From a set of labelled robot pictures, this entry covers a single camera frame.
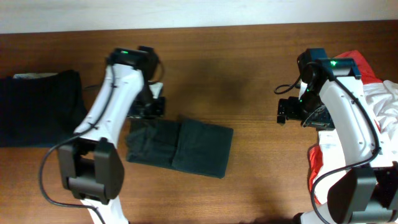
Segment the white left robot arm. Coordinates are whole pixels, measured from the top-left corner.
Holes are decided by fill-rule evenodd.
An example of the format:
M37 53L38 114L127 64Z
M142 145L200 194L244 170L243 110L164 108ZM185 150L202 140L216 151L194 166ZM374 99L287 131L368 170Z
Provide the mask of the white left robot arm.
M126 118L164 115L163 84L153 77L160 65L151 47L116 48L106 58L105 78L73 138L57 149L62 185L89 210L94 223L127 223L119 193L124 166L117 152Z

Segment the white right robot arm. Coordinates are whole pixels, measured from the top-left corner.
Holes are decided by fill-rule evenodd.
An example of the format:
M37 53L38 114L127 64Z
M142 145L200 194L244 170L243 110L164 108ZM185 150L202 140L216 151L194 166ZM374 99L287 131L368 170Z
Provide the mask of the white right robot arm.
M363 82L352 58L330 58L311 48L297 58L297 97L280 99L277 122L336 131L341 151L325 156L323 173L310 191L313 209L294 223L387 223L397 220L397 151L381 133L366 103ZM317 205L320 182L339 175Z

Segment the dark green t-shirt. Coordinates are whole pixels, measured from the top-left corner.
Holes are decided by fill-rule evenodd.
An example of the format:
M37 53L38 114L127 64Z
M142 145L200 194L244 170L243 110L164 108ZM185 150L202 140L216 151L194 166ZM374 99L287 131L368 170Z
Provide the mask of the dark green t-shirt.
M126 136L126 160L222 179L233 133L194 119L135 120Z

